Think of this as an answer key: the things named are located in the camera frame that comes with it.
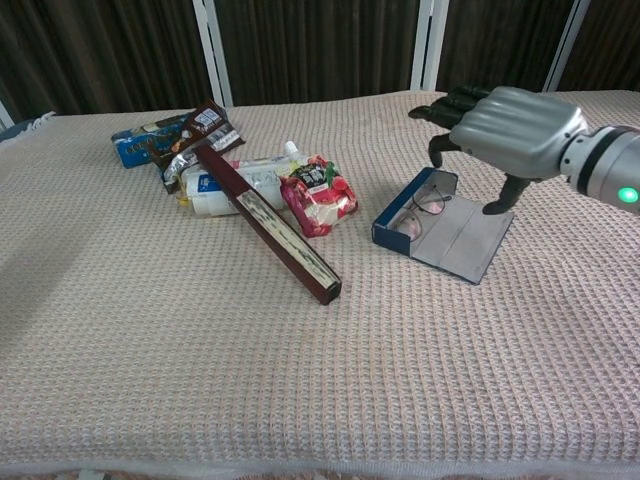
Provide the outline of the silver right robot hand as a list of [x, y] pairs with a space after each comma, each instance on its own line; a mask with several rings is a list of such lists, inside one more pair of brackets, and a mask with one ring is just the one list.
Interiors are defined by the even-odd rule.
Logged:
[[448, 131], [429, 141], [434, 168], [442, 167], [444, 152], [460, 151], [505, 174], [498, 199], [483, 207], [485, 215], [508, 212], [531, 183], [558, 176], [568, 145], [588, 132], [579, 107], [508, 86], [458, 86], [408, 116]]

